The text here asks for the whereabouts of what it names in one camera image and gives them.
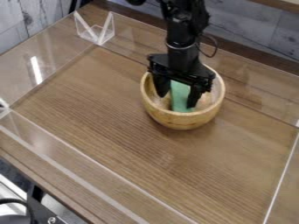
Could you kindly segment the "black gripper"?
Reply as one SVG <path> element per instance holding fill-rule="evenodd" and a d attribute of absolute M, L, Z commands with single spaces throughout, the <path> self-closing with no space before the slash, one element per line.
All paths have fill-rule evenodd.
<path fill-rule="evenodd" d="M 171 81 L 179 81 L 191 86 L 187 108 L 197 106 L 202 93 L 210 92 L 217 74 L 199 60 L 197 45 L 174 49 L 169 46 L 169 53 L 153 53 L 149 72 L 154 76 L 155 91 L 165 97 L 171 89 Z"/>

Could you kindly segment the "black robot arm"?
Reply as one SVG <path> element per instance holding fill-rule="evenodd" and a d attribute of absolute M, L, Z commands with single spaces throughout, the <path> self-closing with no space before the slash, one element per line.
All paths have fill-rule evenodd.
<path fill-rule="evenodd" d="M 202 95 L 211 91 L 217 74 L 201 62 L 201 41 L 211 14 L 205 0 L 157 0 L 167 25 L 167 53 L 147 56 L 155 91 L 165 97 L 171 81 L 190 87 L 186 107 L 194 108 Z"/>

